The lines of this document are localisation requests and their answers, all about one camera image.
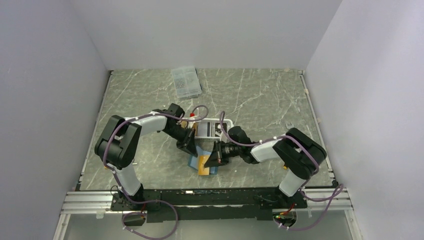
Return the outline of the gold credit card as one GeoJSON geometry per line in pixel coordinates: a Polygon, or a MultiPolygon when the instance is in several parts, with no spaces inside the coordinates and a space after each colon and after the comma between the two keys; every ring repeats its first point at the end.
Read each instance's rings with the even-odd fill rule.
{"type": "Polygon", "coordinates": [[[208,176],[210,175],[210,168],[209,167],[205,167],[205,163],[208,161],[209,159],[209,155],[201,155],[198,158],[198,170],[197,170],[197,174],[199,176],[208,176]]]}

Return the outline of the blue card holder wallet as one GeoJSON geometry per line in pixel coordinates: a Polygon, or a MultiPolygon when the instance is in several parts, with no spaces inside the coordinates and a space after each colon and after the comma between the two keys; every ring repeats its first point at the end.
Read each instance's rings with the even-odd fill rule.
{"type": "Polygon", "coordinates": [[[188,159],[188,167],[196,172],[198,176],[217,175],[218,167],[205,167],[206,161],[209,159],[211,152],[203,150],[201,147],[196,147],[198,156],[191,155],[188,159]]]}

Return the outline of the white plastic basket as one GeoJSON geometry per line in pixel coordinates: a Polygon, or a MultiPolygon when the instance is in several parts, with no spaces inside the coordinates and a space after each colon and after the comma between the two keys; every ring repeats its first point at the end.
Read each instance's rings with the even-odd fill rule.
{"type": "Polygon", "coordinates": [[[189,127],[194,128],[194,138],[203,141],[224,141],[222,137],[222,128],[218,118],[204,118],[201,121],[190,123],[189,127]]]}

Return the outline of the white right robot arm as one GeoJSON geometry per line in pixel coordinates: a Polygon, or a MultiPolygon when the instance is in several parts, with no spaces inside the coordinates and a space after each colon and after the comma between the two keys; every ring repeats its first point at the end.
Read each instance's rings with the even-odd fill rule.
{"type": "Polygon", "coordinates": [[[318,173],[327,158],[326,150],[299,129],[292,127],[286,134],[271,140],[252,141],[240,126],[230,128],[223,135],[229,142],[215,141],[205,168],[227,165],[230,158],[240,157],[248,164],[267,160],[281,160],[288,168],[275,194],[276,203],[287,208],[295,201],[295,193],[318,173]]]}

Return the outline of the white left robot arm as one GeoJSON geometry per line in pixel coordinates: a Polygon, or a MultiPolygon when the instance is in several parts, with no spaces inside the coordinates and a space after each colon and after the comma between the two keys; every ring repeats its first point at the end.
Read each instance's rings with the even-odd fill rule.
{"type": "Polygon", "coordinates": [[[141,136],[164,132],[176,140],[177,149],[198,156],[195,130],[183,127],[179,122],[184,114],[183,108],[172,103],[167,109],[154,109],[142,117],[113,115],[109,118],[95,144],[94,153],[112,171],[119,193],[124,195],[123,202],[129,209],[137,210],[144,203],[144,187],[133,166],[141,136]]]}

